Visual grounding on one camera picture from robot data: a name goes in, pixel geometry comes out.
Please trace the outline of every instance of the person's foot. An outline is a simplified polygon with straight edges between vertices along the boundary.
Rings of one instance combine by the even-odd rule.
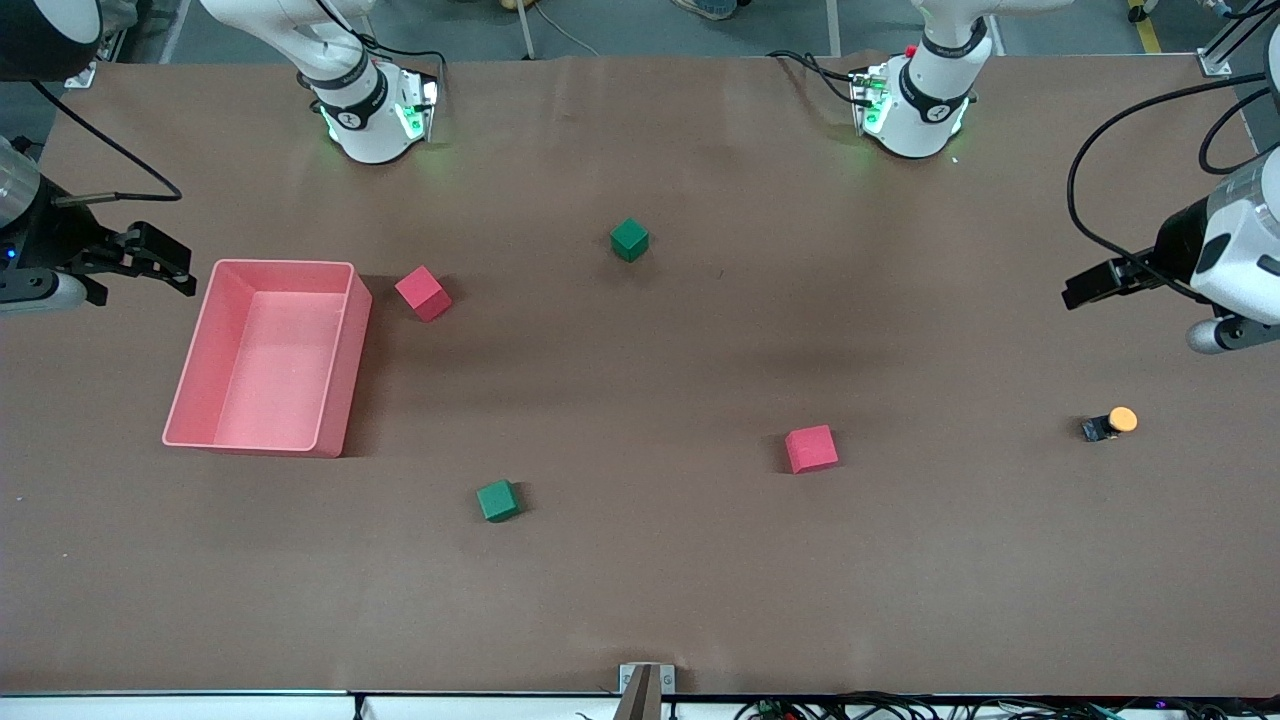
[[[716,1],[716,0],[671,0],[671,1],[675,3],[677,8],[682,10],[689,10],[695,15],[701,15],[708,20],[727,20],[733,15],[733,10],[737,9],[737,0],[730,0],[728,3]]]

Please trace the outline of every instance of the red cube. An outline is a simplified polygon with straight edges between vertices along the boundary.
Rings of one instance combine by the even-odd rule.
[[[422,266],[419,266],[408,277],[396,283],[396,290],[424,323],[430,323],[439,318],[440,313],[444,313],[449,309],[449,305],[453,305],[453,299],[440,287],[440,281],[435,279]]]
[[[787,433],[787,457],[794,474],[824,470],[840,462],[831,425],[818,425]]]

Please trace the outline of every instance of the green led light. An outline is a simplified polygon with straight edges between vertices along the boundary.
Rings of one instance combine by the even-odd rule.
[[[888,117],[888,105],[890,96],[886,92],[867,109],[867,120],[863,123],[863,129],[870,133],[879,132],[884,127],[884,118]]]
[[[401,124],[404,126],[404,135],[407,135],[410,140],[422,137],[422,114],[412,106],[404,108],[399,104],[396,105],[396,110],[399,115]]]
[[[329,138],[338,142],[338,131],[333,127],[333,119],[329,118],[329,111],[320,108],[320,117],[324,118],[324,124],[329,128]]]
[[[956,110],[956,124],[951,126],[951,135],[960,132],[960,123],[964,122],[964,111],[969,109],[969,101],[965,100],[960,104],[960,109]]]

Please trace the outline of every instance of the pink plastic bin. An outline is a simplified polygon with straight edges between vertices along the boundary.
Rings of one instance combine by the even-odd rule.
[[[219,260],[164,443],[337,457],[371,306],[349,263]]]

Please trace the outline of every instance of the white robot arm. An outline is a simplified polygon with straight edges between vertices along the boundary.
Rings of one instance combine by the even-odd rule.
[[[430,133],[436,79],[371,58],[351,26],[334,22],[367,15],[376,0],[201,3],[223,24],[257,37],[297,65],[320,99],[329,137],[353,160],[394,160]]]
[[[97,0],[0,1],[0,82],[63,81],[97,53],[102,15]],[[86,124],[41,87],[54,105]],[[0,137],[0,316],[67,310],[82,302],[105,305],[106,286],[93,275],[145,277],[196,295],[191,250],[147,223],[115,232],[88,205],[110,200],[182,199],[163,176],[131,155],[172,195],[101,192],[73,196],[41,174],[26,155]]]
[[[1257,95],[1260,99],[1270,95],[1280,109],[1277,69],[1280,29],[1272,32],[1267,47],[1270,94]],[[1215,129],[1201,147],[1202,163]],[[1080,149],[1074,167],[1088,147],[1085,143]],[[1213,318],[1196,323],[1187,332],[1192,350],[1216,355],[1280,340],[1280,220],[1271,206],[1280,208],[1280,150],[1240,165],[1208,196],[1172,214],[1160,227],[1152,247],[1114,258],[1066,281],[1062,291],[1066,309],[1176,282],[1213,310]]]
[[[1073,0],[911,0],[924,36],[911,56],[869,68],[854,81],[858,128],[904,158],[928,158],[960,131],[969,91],[991,58],[986,15],[1032,15]]]

